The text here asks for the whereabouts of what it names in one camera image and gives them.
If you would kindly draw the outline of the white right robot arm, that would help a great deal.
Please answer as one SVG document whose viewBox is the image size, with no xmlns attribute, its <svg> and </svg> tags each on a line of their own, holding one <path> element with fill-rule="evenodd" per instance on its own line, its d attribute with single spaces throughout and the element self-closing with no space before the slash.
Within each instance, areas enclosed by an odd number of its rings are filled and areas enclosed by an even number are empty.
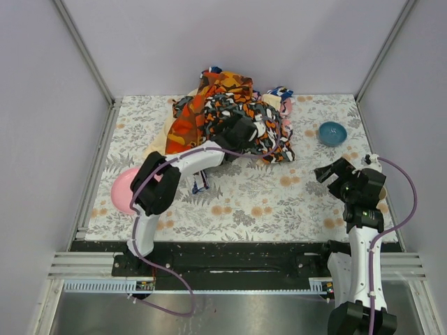
<svg viewBox="0 0 447 335">
<path fill-rule="evenodd" d="M 329 334 L 394 334 L 397 318 L 388 312 L 381 280 L 381 233 L 384 218 L 377 208 L 386 181 L 379 157 L 367 155 L 366 167 L 345 158 L 314 170 L 317 182 L 331 176 L 328 190 L 344 203 L 343 220 L 349 247 L 329 241 L 327 266 L 332 276 L 335 309 Z"/>
</svg>

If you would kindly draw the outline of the black orange white patterned cloth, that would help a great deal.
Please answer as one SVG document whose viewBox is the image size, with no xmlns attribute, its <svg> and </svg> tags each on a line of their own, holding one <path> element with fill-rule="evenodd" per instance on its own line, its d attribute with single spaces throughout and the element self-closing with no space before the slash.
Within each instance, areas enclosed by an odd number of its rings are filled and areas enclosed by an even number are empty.
<svg viewBox="0 0 447 335">
<path fill-rule="evenodd" d="M 271 105 L 251 100 L 238 105 L 238 108 L 232 108 L 231 111 L 254 122 L 263 121 L 266 126 L 266 133 L 255 139 L 256 147 L 245 154 L 261 157 L 265 163 L 291 162 L 295 159 L 291 138 L 288 139 L 281 131 L 282 118 Z"/>
</svg>

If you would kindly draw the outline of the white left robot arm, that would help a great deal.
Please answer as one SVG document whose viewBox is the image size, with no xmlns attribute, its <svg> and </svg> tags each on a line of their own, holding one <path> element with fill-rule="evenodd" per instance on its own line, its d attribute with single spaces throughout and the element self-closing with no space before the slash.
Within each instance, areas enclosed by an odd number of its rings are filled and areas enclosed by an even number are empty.
<svg viewBox="0 0 447 335">
<path fill-rule="evenodd" d="M 208 168 L 221 165 L 227 158 L 237 158 L 255 146 L 255 139 L 265 133 L 260 122 L 238 119 L 234 125 L 213 135 L 196 148 L 180 154 L 163 156 L 152 152 L 131 182 L 130 208 L 136 213 L 127 246 L 136 257 L 146 257 L 154 250 L 154 235 L 159 218 L 173 203 L 181 180 Z"/>
</svg>

